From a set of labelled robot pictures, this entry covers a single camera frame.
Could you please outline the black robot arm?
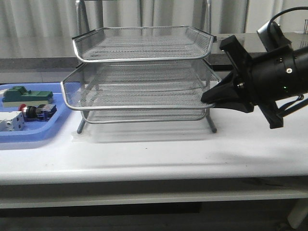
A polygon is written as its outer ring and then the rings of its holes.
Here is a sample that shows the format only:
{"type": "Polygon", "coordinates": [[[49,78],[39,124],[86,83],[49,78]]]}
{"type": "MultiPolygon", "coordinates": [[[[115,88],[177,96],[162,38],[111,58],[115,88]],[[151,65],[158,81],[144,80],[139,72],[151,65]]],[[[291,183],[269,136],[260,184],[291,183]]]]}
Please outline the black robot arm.
{"type": "Polygon", "coordinates": [[[253,112],[258,106],[271,129],[283,127],[283,118],[305,106],[308,91],[308,49],[293,50],[284,45],[253,58],[236,36],[224,39],[233,70],[215,87],[203,93],[201,102],[224,108],[253,112]]]}

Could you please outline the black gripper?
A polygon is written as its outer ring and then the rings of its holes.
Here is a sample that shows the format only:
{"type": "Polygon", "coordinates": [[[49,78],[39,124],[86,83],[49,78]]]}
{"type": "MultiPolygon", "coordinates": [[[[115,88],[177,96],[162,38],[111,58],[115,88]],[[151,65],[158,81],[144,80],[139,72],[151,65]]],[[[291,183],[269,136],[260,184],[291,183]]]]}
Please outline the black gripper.
{"type": "Polygon", "coordinates": [[[257,58],[243,48],[235,36],[221,42],[220,49],[230,59],[233,70],[216,86],[203,93],[201,102],[215,108],[251,113],[257,105],[269,127],[283,127],[282,110],[276,101],[291,96],[286,70],[293,67],[293,49],[283,46],[257,58]]]}

